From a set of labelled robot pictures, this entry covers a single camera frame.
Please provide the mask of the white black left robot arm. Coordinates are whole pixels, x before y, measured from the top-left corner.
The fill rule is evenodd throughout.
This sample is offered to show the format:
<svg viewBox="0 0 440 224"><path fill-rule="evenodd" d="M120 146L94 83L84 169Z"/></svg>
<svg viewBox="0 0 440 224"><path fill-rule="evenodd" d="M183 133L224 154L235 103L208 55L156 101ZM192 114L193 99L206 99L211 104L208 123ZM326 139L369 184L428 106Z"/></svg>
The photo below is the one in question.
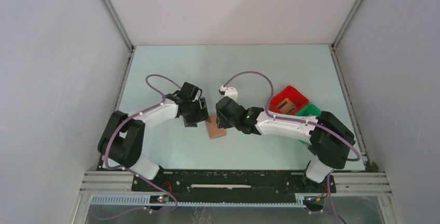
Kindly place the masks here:
<svg viewBox="0 0 440 224"><path fill-rule="evenodd" d="M196 127L208 120L208 108L202 89L185 82L173 93L146 109L131 114L115 111L111 114L97 150L108 170L125 169L144 177L151 191L163 187L162 167L143 154L144 133L168 120L181 117L185 127Z"/></svg>

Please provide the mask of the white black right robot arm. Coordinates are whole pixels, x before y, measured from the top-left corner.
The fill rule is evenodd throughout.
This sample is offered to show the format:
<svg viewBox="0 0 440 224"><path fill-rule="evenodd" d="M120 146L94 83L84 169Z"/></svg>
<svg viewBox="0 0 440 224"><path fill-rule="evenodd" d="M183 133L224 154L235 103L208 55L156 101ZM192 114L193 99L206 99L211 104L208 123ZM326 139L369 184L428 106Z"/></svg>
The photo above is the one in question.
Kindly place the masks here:
<svg viewBox="0 0 440 224"><path fill-rule="evenodd" d="M356 155L354 161L361 158L354 148L354 134L328 111L318 116L288 116L260 107L246 109L227 96L216 103L215 109L220 128L235 128L247 135L285 136L309 144L314 158L308 163L301 181L309 192L317 191L333 170L344 169L350 161L350 151Z"/></svg>

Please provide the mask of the tan leather card holder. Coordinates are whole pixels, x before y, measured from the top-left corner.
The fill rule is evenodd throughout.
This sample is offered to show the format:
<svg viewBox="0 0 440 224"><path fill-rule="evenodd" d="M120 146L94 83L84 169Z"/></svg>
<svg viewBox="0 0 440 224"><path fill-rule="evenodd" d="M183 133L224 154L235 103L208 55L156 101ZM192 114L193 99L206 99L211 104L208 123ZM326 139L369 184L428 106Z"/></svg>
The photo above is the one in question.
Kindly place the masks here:
<svg viewBox="0 0 440 224"><path fill-rule="evenodd" d="M227 135L226 130L217 126L217 115L210 115L205 121L210 139L216 139Z"/></svg>

